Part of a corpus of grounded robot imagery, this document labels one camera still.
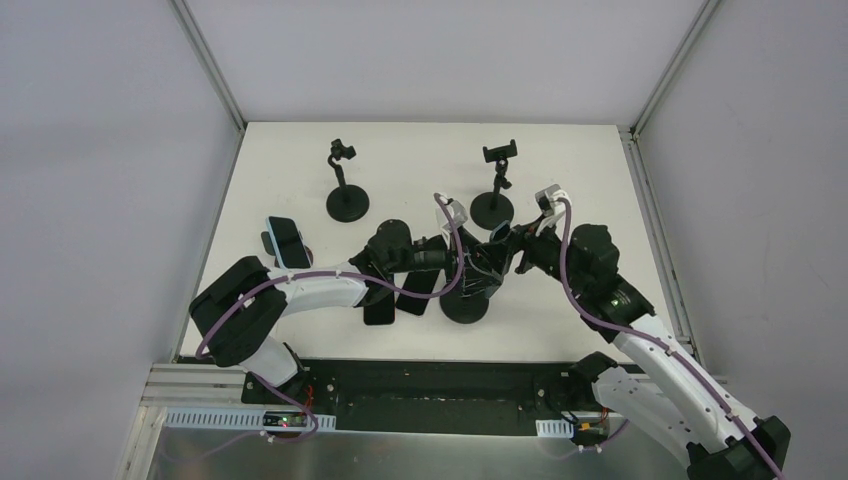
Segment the blue-cased phone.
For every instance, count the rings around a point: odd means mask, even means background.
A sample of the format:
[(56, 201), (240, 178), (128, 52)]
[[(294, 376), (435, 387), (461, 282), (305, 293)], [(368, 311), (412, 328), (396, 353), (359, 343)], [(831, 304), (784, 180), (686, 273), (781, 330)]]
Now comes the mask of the blue-cased phone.
[(489, 242), (498, 245), (508, 245), (512, 237), (512, 226), (509, 221), (504, 221), (490, 232)]

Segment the black phone stand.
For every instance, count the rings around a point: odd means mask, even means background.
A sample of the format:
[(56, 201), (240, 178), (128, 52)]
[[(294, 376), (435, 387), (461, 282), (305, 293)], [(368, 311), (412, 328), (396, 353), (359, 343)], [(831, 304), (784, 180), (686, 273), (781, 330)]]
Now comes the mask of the black phone stand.
[(491, 231), (501, 223), (510, 222), (514, 218), (513, 204), (502, 191), (512, 187), (512, 183), (507, 179), (507, 171), (509, 160), (518, 155), (517, 143), (511, 139), (503, 146), (493, 148), (484, 146), (482, 153), (485, 162), (494, 165), (493, 188), (473, 199), (470, 214), (477, 226)]
[(451, 321), (469, 325), (480, 321), (487, 313), (489, 299), (482, 294), (463, 296), (449, 293), (439, 298), (442, 313)]
[(353, 146), (345, 146), (340, 139), (331, 142), (327, 163), (334, 171), (337, 186), (328, 194), (325, 207), (328, 215), (341, 223), (352, 223), (361, 219), (370, 207), (367, 192), (346, 181), (344, 169), (340, 164), (342, 160), (352, 160), (355, 156)]

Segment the black phone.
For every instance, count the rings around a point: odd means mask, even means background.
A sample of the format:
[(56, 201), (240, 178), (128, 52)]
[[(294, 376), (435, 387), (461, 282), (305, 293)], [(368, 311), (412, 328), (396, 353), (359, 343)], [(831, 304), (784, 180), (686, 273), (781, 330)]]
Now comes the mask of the black phone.
[(382, 300), (363, 308), (363, 322), (366, 326), (386, 326), (395, 322), (395, 297), (389, 295)]

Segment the light blue phone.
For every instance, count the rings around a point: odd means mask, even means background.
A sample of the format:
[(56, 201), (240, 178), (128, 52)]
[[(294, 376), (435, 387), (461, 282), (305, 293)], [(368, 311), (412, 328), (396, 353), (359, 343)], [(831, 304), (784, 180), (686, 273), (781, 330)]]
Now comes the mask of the light blue phone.
[(272, 250), (281, 268), (306, 269), (312, 266), (312, 258), (294, 220), (270, 216), (266, 219), (266, 227)]

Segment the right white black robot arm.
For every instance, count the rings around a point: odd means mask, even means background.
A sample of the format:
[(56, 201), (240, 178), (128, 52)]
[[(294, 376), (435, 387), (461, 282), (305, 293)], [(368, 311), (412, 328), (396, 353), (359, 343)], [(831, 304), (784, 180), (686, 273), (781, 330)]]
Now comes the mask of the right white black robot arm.
[(746, 407), (682, 347), (653, 305), (618, 271), (620, 252), (604, 225), (577, 226), (568, 241), (540, 223), (504, 224), (472, 250), (473, 266), (498, 274), (514, 255), (523, 269), (561, 282), (581, 319), (653, 383), (643, 390), (596, 352), (577, 366), (569, 400), (622, 415), (674, 456), (690, 479), (781, 479), (791, 433), (776, 416)]

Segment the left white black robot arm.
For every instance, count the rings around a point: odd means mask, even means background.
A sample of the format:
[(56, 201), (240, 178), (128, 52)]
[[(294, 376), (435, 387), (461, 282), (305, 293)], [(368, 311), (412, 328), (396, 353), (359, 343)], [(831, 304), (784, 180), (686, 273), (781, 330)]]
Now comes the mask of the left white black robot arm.
[(487, 303), (508, 266), (502, 244), (481, 242), (459, 223), (415, 240), (399, 220), (382, 222), (363, 249), (329, 267), (269, 268), (246, 256), (190, 303), (201, 335), (195, 356), (221, 368), (240, 367), (262, 379), (281, 404), (305, 390), (302, 364), (290, 345), (273, 338), (278, 321), (326, 308), (367, 309), (404, 297), (458, 306)]

